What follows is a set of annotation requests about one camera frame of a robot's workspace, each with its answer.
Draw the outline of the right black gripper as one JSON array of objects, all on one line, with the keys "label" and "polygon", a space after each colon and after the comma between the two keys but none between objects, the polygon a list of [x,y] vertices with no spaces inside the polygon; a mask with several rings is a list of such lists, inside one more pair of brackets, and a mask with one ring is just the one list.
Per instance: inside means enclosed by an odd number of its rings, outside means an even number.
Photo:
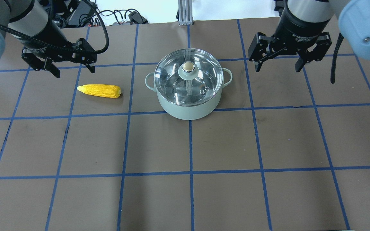
[{"label": "right black gripper", "polygon": [[254,36],[248,60],[259,72],[265,61],[285,52],[298,52],[295,71],[300,72],[305,64],[321,61],[332,45],[329,32],[324,32],[332,17],[330,6],[285,6],[273,36],[261,32]]}]

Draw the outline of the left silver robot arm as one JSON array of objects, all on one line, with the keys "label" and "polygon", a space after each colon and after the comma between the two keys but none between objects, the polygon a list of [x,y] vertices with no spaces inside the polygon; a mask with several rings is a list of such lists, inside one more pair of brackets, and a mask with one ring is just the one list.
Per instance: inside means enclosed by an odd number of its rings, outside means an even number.
[{"label": "left silver robot arm", "polygon": [[[13,34],[23,45],[22,59],[35,71],[47,71],[60,78],[57,62],[70,61],[95,72],[97,55],[84,38],[67,40],[37,0],[0,0],[0,25],[19,32]],[[6,31],[0,29],[0,59],[5,51]]]}]

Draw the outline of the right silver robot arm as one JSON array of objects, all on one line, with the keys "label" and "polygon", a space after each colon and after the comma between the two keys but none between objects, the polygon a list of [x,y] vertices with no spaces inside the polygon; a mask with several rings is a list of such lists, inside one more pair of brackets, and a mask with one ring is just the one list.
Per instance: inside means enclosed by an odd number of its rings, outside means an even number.
[{"label": "right silver robot arm", "polygon": [[285,0],[275,33],[257,33],[248,48],[256,72],[262,64],[280,55],[299,55],[300,72],[305,64],[321,61],[332,45],[324,28],[335,15],[341,35],[354,54],[370,60],[370,0]]}]

